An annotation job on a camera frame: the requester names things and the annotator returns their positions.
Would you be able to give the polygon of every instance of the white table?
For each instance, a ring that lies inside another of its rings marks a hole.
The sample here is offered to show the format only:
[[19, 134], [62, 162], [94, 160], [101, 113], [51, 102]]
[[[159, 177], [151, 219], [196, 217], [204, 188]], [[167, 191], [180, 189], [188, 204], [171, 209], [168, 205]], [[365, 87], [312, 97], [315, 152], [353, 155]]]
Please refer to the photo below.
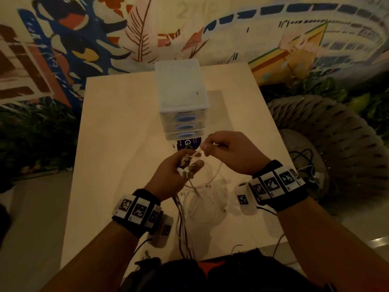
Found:
[[[212, 108], [204, 137], [220, 128], [241, 131], [269, 158], [293, 166], [247, 63], [202, 67], [202, 73]], [[132, 194], [143, 187], [160, 162], [174, 152], [164, 137], [158, 110], [154, 72], [88, 78], [61, 268], [110, 222], [123, 191]], [[206, 161], [213, 170], [220, 164], [213, 157]], [[209, 175], [207, 170], [202, 169], [203, 178]], [[230, 195], [228, 210], [220, 211], [212, 224], [199, 224], [191, 229], [198, 260], [231, 254], [233, 246], [238, 244], [243, 246], [235, 251], [274, 245], [283, 234], [277, 218], [268, 212], [258, 211], [254, 216], [241, 214], [233, 188], [244, 177], [226, 165], [221, 167], [214, 181], [214, 195]], [[162, 207], [166, 214], [177, 219], [172, 199], [164, 201]], [[146, 243], [126, 274], [144, 256], [143, 249], [168, 261], [180, 258], [177, 246], [175, 231], [163, 249]]]

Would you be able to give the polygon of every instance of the floor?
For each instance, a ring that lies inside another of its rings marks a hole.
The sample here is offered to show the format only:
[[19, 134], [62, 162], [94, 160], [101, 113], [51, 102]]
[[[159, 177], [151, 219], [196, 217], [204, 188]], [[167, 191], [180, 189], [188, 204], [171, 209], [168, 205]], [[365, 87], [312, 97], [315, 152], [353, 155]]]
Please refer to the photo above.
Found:
[[[0, 291], [39, 291], [59, 271], [72, 173], [20, 181], [0, 195], [13, 224], [0, 249]], [[389, 235], [389, 202], [347, 218], [343, 224], [368, 242]], [[275, 246], [262, 248], [268, 256]], [[389, 246], [376, 251], [389, 262]], [[298, 269], [288, 243], [281, 243], [275, 258]]]

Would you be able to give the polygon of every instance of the mural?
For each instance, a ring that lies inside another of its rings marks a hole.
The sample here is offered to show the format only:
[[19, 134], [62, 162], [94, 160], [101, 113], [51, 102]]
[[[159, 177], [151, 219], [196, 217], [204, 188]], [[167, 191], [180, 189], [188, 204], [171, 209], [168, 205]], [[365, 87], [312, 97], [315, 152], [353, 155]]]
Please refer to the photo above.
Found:
[[182, 0], [177, 20], [184, 23], [167, 33], [161, 2], [31, 0], [17, 12], [33, 42], [18, 43], [12, 28], [0, 29], [1, 98], [14, 104], [50, 96], [79, 114], [87, 77], [152, 70], [160, 60], [248, 62], [264, 85], [389, 58], [388, 0], [264, 0], [216, 18], [218, 2]]

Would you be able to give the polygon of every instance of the wicker chair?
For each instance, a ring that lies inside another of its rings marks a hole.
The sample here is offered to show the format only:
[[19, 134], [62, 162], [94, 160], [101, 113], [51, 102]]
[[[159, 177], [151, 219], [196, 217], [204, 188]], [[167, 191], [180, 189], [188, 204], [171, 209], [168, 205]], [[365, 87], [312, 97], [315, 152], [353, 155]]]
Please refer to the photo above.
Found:
[[314, 145], [337, 185], [319, 203], [338, 217], [389, 197], [389, 150], [374, 129], [345, 105], [317, 95], [275, 99], [268, 104], [278, 129], [292, 129]]

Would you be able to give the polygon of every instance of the black wrist strap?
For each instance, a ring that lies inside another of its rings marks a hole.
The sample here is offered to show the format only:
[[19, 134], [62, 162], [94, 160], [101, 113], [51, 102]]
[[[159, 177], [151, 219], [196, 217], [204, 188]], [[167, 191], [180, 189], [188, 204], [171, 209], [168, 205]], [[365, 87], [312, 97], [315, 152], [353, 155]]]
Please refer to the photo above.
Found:
[[140, 239], [146, 231], [153, 233], [157, 228], [163, 214], [160, 205], [161, 201], [151, 192], [138, 189], [132, 196], [120, 200], [112, 220]]
[[305, 182], [293, 168], [277, 160], [253, 175], [249, 183], [257, 203], [269, 205], [279, 212], [308, 197]]

